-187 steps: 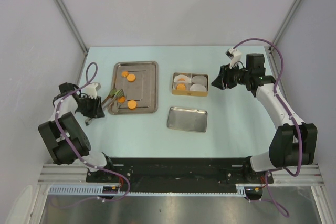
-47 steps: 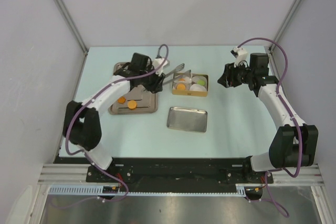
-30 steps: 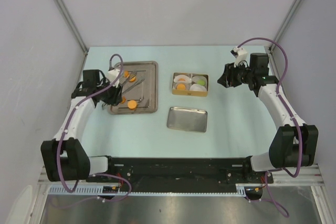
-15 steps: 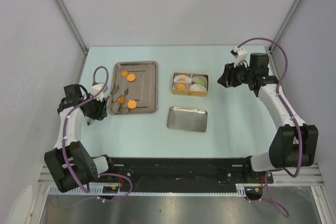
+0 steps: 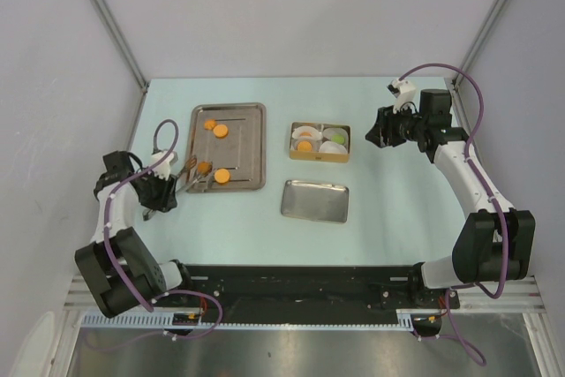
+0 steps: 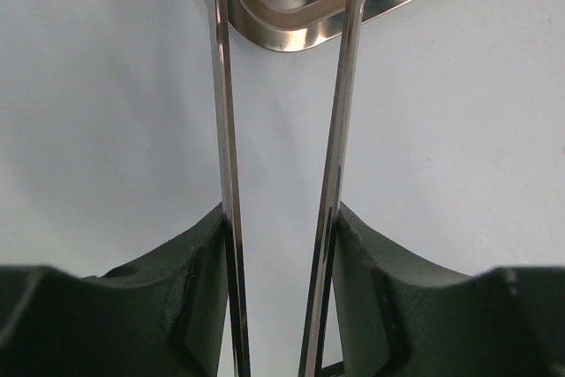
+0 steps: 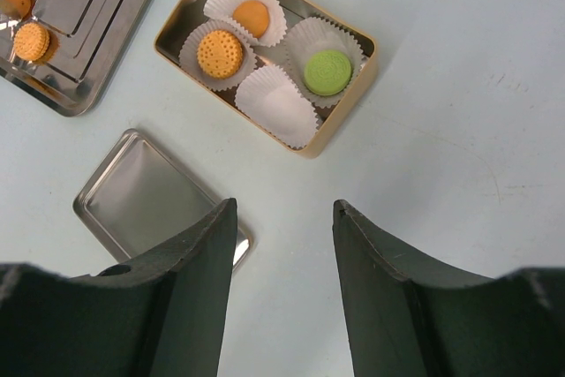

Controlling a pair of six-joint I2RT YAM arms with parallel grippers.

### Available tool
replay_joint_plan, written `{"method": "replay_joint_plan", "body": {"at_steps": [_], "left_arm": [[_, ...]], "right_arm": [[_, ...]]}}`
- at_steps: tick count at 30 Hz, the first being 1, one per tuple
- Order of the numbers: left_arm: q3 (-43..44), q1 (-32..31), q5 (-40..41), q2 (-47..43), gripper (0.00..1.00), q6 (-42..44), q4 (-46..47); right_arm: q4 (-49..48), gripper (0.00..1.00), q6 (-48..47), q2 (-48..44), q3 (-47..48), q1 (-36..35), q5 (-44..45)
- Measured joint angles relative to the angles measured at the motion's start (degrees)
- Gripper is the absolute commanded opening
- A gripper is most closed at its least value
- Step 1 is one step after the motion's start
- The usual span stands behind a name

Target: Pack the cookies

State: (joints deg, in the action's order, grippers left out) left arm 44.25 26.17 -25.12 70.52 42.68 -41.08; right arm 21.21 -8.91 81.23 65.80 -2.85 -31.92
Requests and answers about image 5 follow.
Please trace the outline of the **green cookie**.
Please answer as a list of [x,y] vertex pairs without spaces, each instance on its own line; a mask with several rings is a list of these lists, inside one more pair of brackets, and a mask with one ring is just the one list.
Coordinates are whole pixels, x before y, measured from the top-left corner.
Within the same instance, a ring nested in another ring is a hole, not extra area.
[[345,138],[344,138],[342,135],[340,135],[340,134],[335,134],[335,135],[332,137],[332,140],[333,140],[334,142],[336,142],[336,143],[341,143],[341,144],[342,144],[342,143],[344,143]]

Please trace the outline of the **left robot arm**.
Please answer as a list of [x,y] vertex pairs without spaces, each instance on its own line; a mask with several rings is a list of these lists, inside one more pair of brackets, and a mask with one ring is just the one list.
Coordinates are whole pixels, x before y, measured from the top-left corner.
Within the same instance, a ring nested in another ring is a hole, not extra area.
[[177,178],[149,172],[130,180],[140,159],[126,151],[102,157],[106,171],[94,188],[100,211],[89,245],[74,260],[101,313],[114,318],[138,305],[151,306],[162,294],[174,305],[189,304],[194,283],[178,260],[159,264],[134,229],[137,206],[167,213],[177,207]]

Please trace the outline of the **steel tongs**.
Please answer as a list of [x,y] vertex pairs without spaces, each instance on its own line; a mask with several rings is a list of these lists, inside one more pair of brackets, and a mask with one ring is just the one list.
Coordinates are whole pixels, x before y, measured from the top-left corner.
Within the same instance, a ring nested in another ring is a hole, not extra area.
[[146,208],[142,213],[143,220],[149,221],[154,215],[157,213],[168,213],[172,209],[177,207],[177,196],[180,195],[182,192],[187,192],[197,183],[202,182],[206,177],[211,174],[212,169],[207,175],[201,175],[197,171],[198,164],[200,162],[197,159],[196,155],[191,155],[189,159],[185,162],[184,167],[180,170],[177,174],[177,181],[181,181],[181,185],[175,188],[175,191],[170,195],[167,199],[166,204],[163,208],[160,209],[150,209]]

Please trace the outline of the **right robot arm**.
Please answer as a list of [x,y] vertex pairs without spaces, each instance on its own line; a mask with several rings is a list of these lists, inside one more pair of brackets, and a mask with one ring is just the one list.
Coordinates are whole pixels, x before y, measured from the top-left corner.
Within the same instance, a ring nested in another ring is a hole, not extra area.
[[381,107],[366,134],[376,147],[418,145],[447,179],[458,200],[465,224],[452,253],[416,266],[420,277],[409,282],[407,296],[417,307],[428,307],[439,289],[496,282],[492,298],[508,281],[526,277],[536,222],[528,210],[518,210],[494,186],[469,143],[469,135],[452,125],[451,95],[447,90],[420,93],[419,109],[409,102]]

